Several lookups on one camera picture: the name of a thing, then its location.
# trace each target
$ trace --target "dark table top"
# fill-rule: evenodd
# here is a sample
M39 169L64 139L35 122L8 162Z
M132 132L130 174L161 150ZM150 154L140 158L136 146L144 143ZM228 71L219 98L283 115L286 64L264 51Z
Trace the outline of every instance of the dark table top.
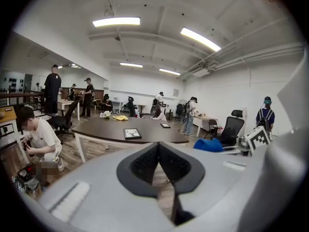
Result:
M88 137L122 143L145 144L152 142L171 142L185 144L189 142L175 128L163 128L161 124L169 123L150 118L129 117L126 121L118 121L113 118L93 118L73 128L72 131ZM124 129L137 129L141 134L141 138L125 139Z

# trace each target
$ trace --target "crouching man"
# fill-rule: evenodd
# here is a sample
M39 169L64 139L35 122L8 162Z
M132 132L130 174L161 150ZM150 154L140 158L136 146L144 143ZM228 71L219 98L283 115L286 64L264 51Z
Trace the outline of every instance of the crouching man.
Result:
M33 109L23 107L20 109L17 122L22 130L27 131L22 143L30 155L36 155L41 161L53 162L59 171L64 170L64 164L59 154L62 145L54 130L48 122L34 116Z

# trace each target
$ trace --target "round conference table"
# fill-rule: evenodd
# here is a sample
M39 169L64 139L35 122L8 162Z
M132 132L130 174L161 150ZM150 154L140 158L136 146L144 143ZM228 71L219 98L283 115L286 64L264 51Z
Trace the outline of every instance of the round conference table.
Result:
M131 146L146 143L169 142L185 145L189 142L175 128L163 128L161 124L168 124L163 120L153 120L150 118L129 117L128 120L119 121L113 118L93 118L75 128L76 145L83 162L87 161L87 149L83 144L83 139L96 141L109 145ZM140 138L125 138L124 129L137 129Z

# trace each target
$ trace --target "fluorescent light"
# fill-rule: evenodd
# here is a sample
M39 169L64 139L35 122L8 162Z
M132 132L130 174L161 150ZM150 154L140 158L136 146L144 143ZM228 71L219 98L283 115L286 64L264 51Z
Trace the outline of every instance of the fluorescent light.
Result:
M172 71L168 71L168 70L164 70L164 69L160 69L159 71L168 72L168 73L171 73L171 74L174 74L174 75L180 75L180 73L178 73L178 72L172 72Z
M126 65L126 66L131 66L131 67L140 67L140 68L143 68L143 66L140 65L140 64L120 63L120 65Z
M195 33L189 29L183 28L181 31L181 34L188 36L198 42L201 42L202 44L208 46L209 48L211 48L212 50L216 52L221 49L221 47L217 46L215 43L211 42L210 40L206 39L202 35L199 35L198 33Z
M92 22L95 27L108 25L139 25L139 17L113 17Z

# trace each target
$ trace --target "yellow cloth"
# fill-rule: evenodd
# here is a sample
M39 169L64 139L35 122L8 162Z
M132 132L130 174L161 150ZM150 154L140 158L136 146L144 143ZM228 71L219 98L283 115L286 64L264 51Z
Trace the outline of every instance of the yellow cloth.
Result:
M114 119L116 120L127 120L127 117L124 116L124 115L121 115L121 116L113 116Z

